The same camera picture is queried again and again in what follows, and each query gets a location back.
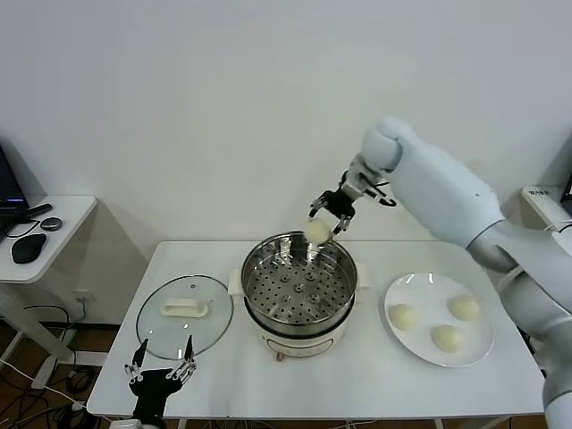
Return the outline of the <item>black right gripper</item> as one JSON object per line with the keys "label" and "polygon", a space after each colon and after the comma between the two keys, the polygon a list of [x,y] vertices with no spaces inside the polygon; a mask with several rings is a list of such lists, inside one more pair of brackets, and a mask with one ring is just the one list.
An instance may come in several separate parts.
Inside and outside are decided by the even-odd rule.
{"label": "black right gripper", "polygon": [[353,207],[355,199],[348,196],[341,189],[335,191],[326,190],[315,199],[309,208],[308,217],[314,218],[321,209],[325,209],[336,218],[340,218],[338,223],[332,228],[329,240],[335,240],[341,233],[348,230],[355,209]]}

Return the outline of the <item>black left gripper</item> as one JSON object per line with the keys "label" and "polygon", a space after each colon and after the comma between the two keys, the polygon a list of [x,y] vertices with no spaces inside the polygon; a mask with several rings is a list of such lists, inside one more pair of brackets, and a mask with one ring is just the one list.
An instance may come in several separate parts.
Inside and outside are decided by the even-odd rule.
{"label": "black left gripper", "polygon": [[131,362],[123,367],[129,377],[130,390],[137,398],[131,417],[140,423],[163,423],[168,398],[182,388],[197,368],[193,339],[191,335],[188,337],[182,361],[174,369],[141,372],[147,345],[148,339],[144,339],[135,350]]}

